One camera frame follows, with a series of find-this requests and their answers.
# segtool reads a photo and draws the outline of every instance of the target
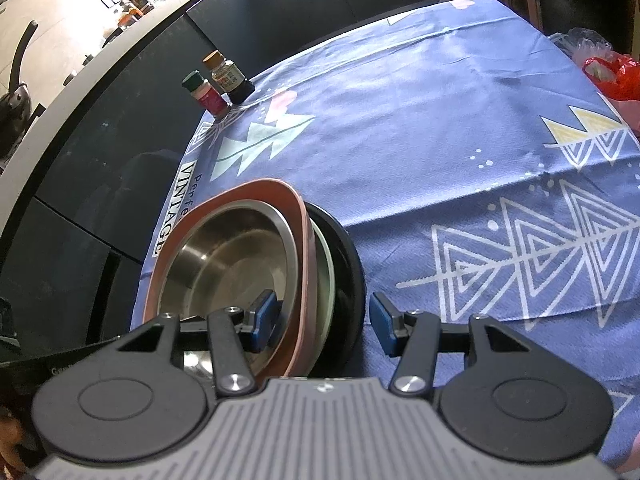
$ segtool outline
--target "spice bottle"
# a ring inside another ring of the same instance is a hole
[[[219,50],[213,51],[202,62],[211,70],[213,79],[222,86],[233,104],[243,103],[254,92],[254,84],[244,77],[233,61],[225,59]]]
[[[182,86],[216,119],[222,119],[229,111],[229,104],[197,70],[182,80]]]

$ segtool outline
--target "metal screw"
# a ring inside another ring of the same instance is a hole
[[[226,375],[220,379],[220,386],[228,392],[239,392],[251,384],[249,378],[240,374]]]
[[[394,382],[396,389],[408,394],[419,392],[420,390],[423,390],[426,385],[427,383],[423,378],[415,375],[403,375],[402,377],[398,377]]]
[[[323,383],[316,386],[316,390],[318,390],[321,394],[327,394],[334,389],[334,386],[329,383]]]

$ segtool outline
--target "black pan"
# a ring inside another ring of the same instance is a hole
[[[366,288],[364,272],[351,237],[334,217],[305,202],[309,217],[329,245],[335,267],[335,306],[329,335],[309,377],[339,377],[362,334]]]

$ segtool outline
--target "blue tablecloth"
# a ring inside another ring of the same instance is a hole
[[[602,457],[624,462],[640,430],[640,150],[571,60],[495,0],[458,0],[333,38],[255,83],[191,140],[132,326],[176,219],[280,178],[348,229],[369,292],[447,322],[490,314],[599,379],[616,410]],[[388,381],[394,365],[367,316],[348,374]],[[444,356],[436,382],[461,369]]]

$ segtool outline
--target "white countertop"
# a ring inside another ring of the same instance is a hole
[[[104,47],[36,119],[0,175],[0,233],[14,205],[51,141],[87,93],[124,56],[165,18],[191,0],[167,0]]]

